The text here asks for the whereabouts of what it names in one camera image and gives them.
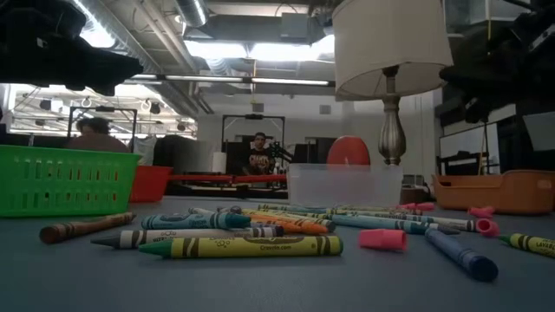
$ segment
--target lamp base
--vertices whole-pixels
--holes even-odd
[[[401,97],[395,92],[395,76],[399,67],[385,68],[383,74],[387,77],[387,94],[383,100],[385,122],[380,134],[378,150],[384,157],[386,165],[399,165],[401,156],[407,151],[407,140],[399,119],[399,101]]]

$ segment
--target white lampshade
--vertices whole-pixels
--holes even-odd
[[[400,96],[440,87],[453,64],[440,0],[344,0],[333,14],[336,96],[367,101],[386,94],[383,68],[399,65]]]

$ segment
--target metal frame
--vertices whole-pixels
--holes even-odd
[[[134,108],[115,108],[115,107],[70,107],[69,108],[69,120],[68,120],[68,139],[71,139],[71,127],[73,126],[73,112],[77,109],[82,110],[83,112],[76,117],[76,120],[81,117],[81,115],[85,114],[85,112],[89,110],[94,110],[95,112],[100,113],[114,113],[115,111],[118,112],[131,112],[133,113],[133,129],[131,131],[131,140],[129,141],[129,149],[131,149],[131,153],[134,152],[134,138],[135,138],[135,129],[137,127],[137,110]]]
[[[224,149],[225,148],[225,120],[228,118],[245,118],[246,120],[252,120],[252,118],[249,118],[249,114],[245,114],[245,115],[235,115],[235,114],[225,114],[222,116],[222,141],[221,141],[221,151],[224,153],[227,153],[227,150]],[[283,145],[283,147],[285,147],[285,117],[283,116],[263,116],[263,115],[259,115],[260,117],[262,117],[260,120],[264,120],[264,119],[278,119],[281,120],[282,122],[282,132],[281,132],[281,144]]]

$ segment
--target table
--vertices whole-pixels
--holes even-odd
[[[131,205],[133,224],[42,244],[39,230],[78,218],[0,219],[2,311],[547,311],[552,310],[555,259],[462,233],[465,245],[499,266],[495,283],[476,282],[422,236],[405,253],[360,249],[360,229],[339,226],[341,257],[163,260],[112,250],[89,240],[139,229],[149,214],[187,207],[255,207],[258,202],[166,197]],[[462,211],[430,215],[467,218]],[[555,237],[555,216],[496,216],[504,232]]]

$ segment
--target man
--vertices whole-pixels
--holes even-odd
[[[103,118],[85,118],[77,122],[81,136],[72,139],[66,148],[113,153],[129,153],[120,140],[110,136],[110,126]]]
[[[246,175],[271,174],[271,169],[276,160],[271,157],[270,151],[264,148],[266,134],[256,133],[253,143],[254,148],[251,149],[249,154],[249,165],[243,167],[243,172]]]

